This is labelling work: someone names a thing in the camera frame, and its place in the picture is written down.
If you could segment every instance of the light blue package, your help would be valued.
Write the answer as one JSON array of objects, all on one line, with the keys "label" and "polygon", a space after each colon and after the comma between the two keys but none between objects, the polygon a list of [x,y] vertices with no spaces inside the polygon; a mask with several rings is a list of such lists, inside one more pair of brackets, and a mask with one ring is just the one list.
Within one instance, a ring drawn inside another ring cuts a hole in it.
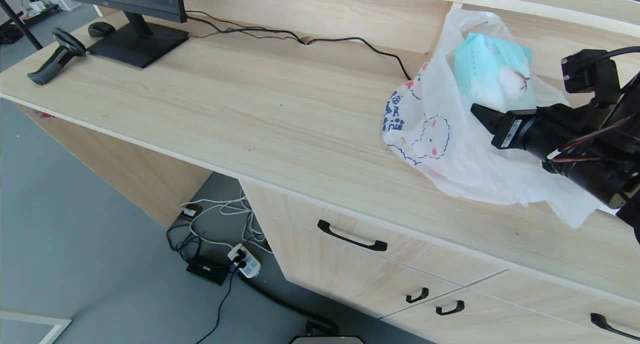
[{"label": "light blue package", "polygon": [[535,109],[531,50],[507,40],[470,32],[455,50],[455,82],[462,98],[505,113]]}]

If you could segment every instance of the drawer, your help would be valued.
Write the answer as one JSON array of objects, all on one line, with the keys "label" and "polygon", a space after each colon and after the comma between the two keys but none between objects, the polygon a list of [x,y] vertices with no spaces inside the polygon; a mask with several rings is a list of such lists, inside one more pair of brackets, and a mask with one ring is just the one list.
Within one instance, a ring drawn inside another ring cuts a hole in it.
[{"label": "drawer", "polygon": [[[473,290],[612,337],[640,343],[640,305],[623,305],[512,270],[474,285]],[[638,340],[596,326],[592,323],[592,314],[601,315],[611,328],[638,337]]]},{"label": "drawer", "polygon": [[[245,182],[242,183],[242,187],[258,221],[265,215],[284,219],[294,225],[312,230],[323,237],[340,240],[349,246],[357,246],[364,251],[400,262],[458,285],[468,285],[503,269],[491,262],[415,239],[365,220],[318,207],[299,198]],[[322,232],[318,228],[320,220],[329,225],[332,233],[343,238]],[[376,241],[386,244],[384,251],[372,250],[371,246]]]},{"label": "drawer", "polygon": [[624,344],[470,289],[396,312],[382,321],[437,344]]},{"label": "drawer", "polygon": [[[261,216],[264,231],[285,278],[373,317],[383,317],[440,296],[458,285],[378,255]],[[420,297],[423,288],[428,295]]]}]

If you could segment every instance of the computer monitor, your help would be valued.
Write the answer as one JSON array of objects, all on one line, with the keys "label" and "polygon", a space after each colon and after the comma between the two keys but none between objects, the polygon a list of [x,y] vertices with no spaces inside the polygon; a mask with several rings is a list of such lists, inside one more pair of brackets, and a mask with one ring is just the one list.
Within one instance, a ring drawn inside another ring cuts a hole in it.
[{"label": "computer monitor", "polygon": [[178,23],[187,20],[183,0],[74,0],[124,11],[129,23],[94,43],[87,51],[138,68],[171,52],[189,39],[189,32],[156,23],[142,16],[151,16]]}]

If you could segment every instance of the black drawer handle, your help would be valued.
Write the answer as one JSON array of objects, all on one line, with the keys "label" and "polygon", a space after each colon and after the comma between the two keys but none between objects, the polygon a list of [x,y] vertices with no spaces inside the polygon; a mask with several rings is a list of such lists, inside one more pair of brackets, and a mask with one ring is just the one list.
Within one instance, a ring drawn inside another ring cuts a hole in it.
[{"label": "black drawer handle", "polygon": [[322,219],[318,220],[318,228],[320,228],[320,230],[322,230],[323,232],[331,235],[332,237],[336,237],[338,239],[344,240],[347,243],[351,243],[351,244],[355,244],[356,246],[362,247],[362,248],[366,248],[370,251],[374,251],[374,252],[385,252],[387,251],[387,243],[385,243],[384,241],[380,241],[380,240],[375,240],[375,242],[371,245],[366,245],[363,243],[359,243],[355,240],[351,240],[348,237],[343,237],[342,235],[338,235],[334,232],[331,231],[331,228],[329,228],[331,226],[331,224],[329,224],[327,221],[324,221]]},{"label": "black drawer handle", "polygon": [[462,312],[462,310],[465,310],[465,302],[462,300],[458,300],[457,301],[457,305],[455,305],[455,309],[448,311],[448,312],[442,312],[442,308],[441,307],[437,307],[436,308],[436,314],[437,315],[450,315],[450,314],[455,314],[455,313],[459,313]]},{"label": "black drawer handle", "polygon": [[423,287],[422,292],[420,292],[420,296],[418,296],[415,299],[413,299],[411,297],[411,295],[407,295],[406,296],[406,302],[409,303],[409,304],[412,304],[412,303],[415,303],[417,301],[422,301],[423,299],[425,299],[428,296],[429,296],[429,288],[428,287]]},{"label": "black drawer handle", "polygon": [[620,330],[617,330],[617,329],[613,328],[613,326],[609,325],[609,323],[607,322],[607,318],[602,314],[598,314],[597,312],[592,312],[592,314],[591,314],[591,323],[594,323],[596,326],[598,326],[599,328],[602,328],[603,330],[610,331],[611,333],[615,333],[617,335],[620,335],[622,337],[626,337],[626,338],[629,338],[629,339],[635,339],[638,342],[640,342],[640,337],[637,337],[637,336],[631,335],[631,334],[627,334],[624,331],[620,331]]}]

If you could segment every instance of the desk surface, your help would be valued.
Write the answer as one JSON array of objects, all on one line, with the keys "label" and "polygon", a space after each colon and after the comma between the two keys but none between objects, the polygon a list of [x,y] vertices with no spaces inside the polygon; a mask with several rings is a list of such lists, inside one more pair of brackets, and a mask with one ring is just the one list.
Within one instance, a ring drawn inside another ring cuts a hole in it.
[{"label": "desk surface", "polygon": [[[105,18],[115,27],[125,20]],[[94,41],[87,27],[73,34]],[[192,38],[144,70],[88,55],[36,86],[26,74],[53,50],[3,72],[2,96],[396,230],[640,301],[640,246],[617,218],[596,212],[572,230],[546,203],[447,196],[399,160],[380,128],[388,96],[405,80],[393,59],[362,44]],[[418,66],[423,58],[403,55]]]}]

